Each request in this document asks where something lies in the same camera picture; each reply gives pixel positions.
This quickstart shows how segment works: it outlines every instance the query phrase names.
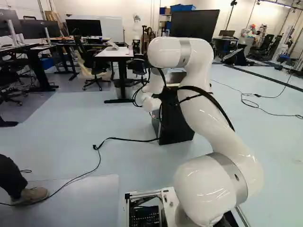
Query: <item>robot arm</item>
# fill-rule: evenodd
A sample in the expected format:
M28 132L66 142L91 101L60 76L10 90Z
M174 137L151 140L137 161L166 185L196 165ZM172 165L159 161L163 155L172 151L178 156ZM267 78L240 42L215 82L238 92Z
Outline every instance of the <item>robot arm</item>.
M180 87L195 86L206 92L211 92L208 72L213 58L210 44L202 39L158 37L148 47L152 66L184 67L187 76ZM156 87L158 89L155 90L160 92L159 87L163 87L161 78L155 74L153 77L155 79L146 91L151 92ZM179 101L195 95L197 92L192 90L178 91ZM146 96L143 106L156 109L160 101ZM174 176L174 187L190 219L199 226L209 227L225 212L260 191L263 170L254 154L209 99L196 97L182 102L180 107L188 125L210 142L214 152L181 165Z

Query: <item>black pedestal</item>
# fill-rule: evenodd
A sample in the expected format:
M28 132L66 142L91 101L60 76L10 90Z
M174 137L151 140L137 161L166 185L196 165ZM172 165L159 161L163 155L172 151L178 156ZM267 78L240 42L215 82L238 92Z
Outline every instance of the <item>black pedestal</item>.
M192 140L195 132L186 123L177 98L177 87L170 87L159 97L162 100L161 122L159 110L153 111L152 125L159 145Z

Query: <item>black strap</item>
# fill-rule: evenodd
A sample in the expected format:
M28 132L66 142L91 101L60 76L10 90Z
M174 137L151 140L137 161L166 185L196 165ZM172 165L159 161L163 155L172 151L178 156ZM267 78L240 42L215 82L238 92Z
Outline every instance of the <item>black strap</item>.
M220 110L220 112L225 117L225 119L228 122L231 129L235 131L235 129L232 125L232 122L229 120L229 118L228 118L227 114L225 113L225 111L223 110L223 108L220 106L218 101L214 97L212 97L211 94L209 94L207 91L204 91L203 89L201 89L199 87L195 87L195 86L182 86L182 87L178 87L178 90L191 90L191 91L195 91L195 92L200 94L200 95L197 95L197 96L188 97L188 98L186 98L186 100L184 99L184 101L187 101L187 100L190 100L192 98L199 97L199 96L206 97L208 100L210 100Z

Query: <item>black monitor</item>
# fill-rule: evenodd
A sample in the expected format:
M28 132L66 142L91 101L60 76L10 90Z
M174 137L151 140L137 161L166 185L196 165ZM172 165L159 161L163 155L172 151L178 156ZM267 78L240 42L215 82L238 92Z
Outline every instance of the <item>black monitor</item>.
M20 20L23 37L25 39L46 38L45 21L43 20Z
M233 37L236 31L232 30L221 30L219 33L219 36L228 36L228 37Z
M170 36L200 38L211 42L220 10L173 12Z
M57 21L48 20L20 20L23 37L25 39L46 38L45 27L47 27L50 38L60 37L60 28Z
M102 36L99 20L66 20L70 35Z
M45 26L47 27L48 34L50 38L61 37L60 28L57 21L44 21Z
M0 9L0 36L11 35L8 26L8 20L12 20L16 34L22 33L22 27L16 11L9 9Z

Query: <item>blue box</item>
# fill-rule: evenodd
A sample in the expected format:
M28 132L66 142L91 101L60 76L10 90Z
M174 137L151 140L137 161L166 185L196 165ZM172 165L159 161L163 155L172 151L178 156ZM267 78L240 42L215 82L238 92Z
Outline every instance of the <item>blue box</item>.
M44 70L47 70L53 66L52 58L41 58L40 61Z
M164 15L165 14L165 7L160 7L160 15Z
M182 11L192 11L195 10L196 7L194 5L184 5L182 6Z
M166 30L170 30L170 27L171 27L171 22L167 21L166 22Z
M178 5L170 6L170 11L171 12L192 11L192 10L195 10L195 9L196 9L196 7L194 5L182 5L182 4L178 4Z

